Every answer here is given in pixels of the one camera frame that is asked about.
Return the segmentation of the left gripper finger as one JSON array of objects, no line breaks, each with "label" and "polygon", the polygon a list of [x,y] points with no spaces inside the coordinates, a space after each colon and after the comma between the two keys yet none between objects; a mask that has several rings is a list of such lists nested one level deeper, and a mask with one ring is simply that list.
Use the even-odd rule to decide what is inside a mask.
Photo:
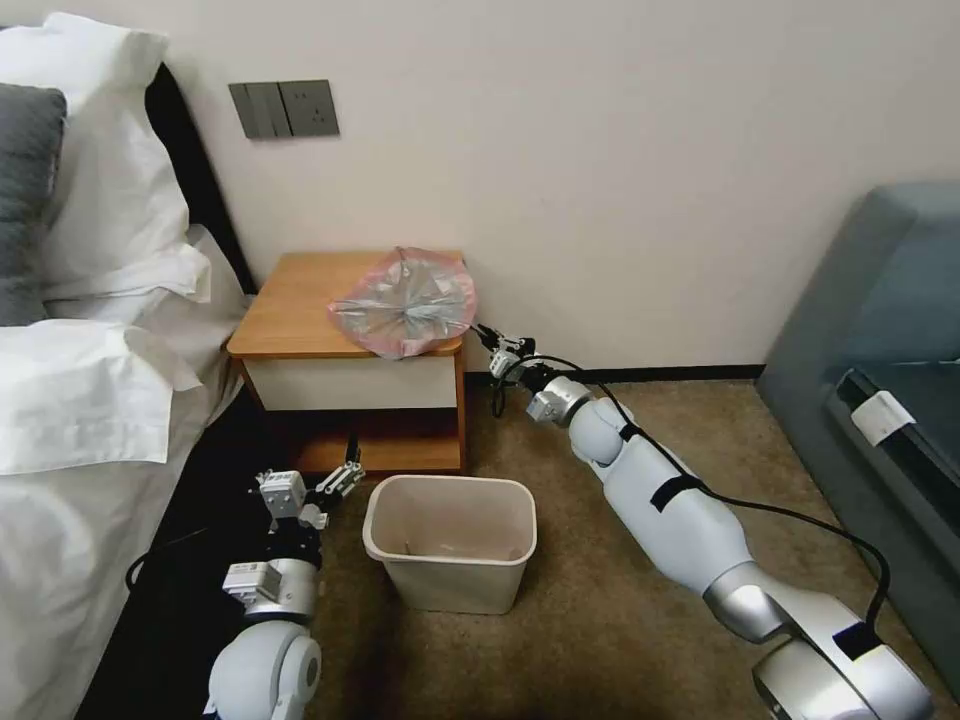
[{"label": "left gripper finger", "polygon": [[356,433],[351,433],[344,462],[319,484],[307,490],[299,511],[299,524],[304,527],[327,527],[330,514],[342,504],[365,475],[361,464],[359,438]]},{"label": "left gripper finger", "polygon": [[277,504],[275,502],[276,493],[272,486],[272,477],[272,470],[260,472],[255,476],[256,493],[261,498],[263,505],[270,517],[268,533],[275,533],[277,529]]}]

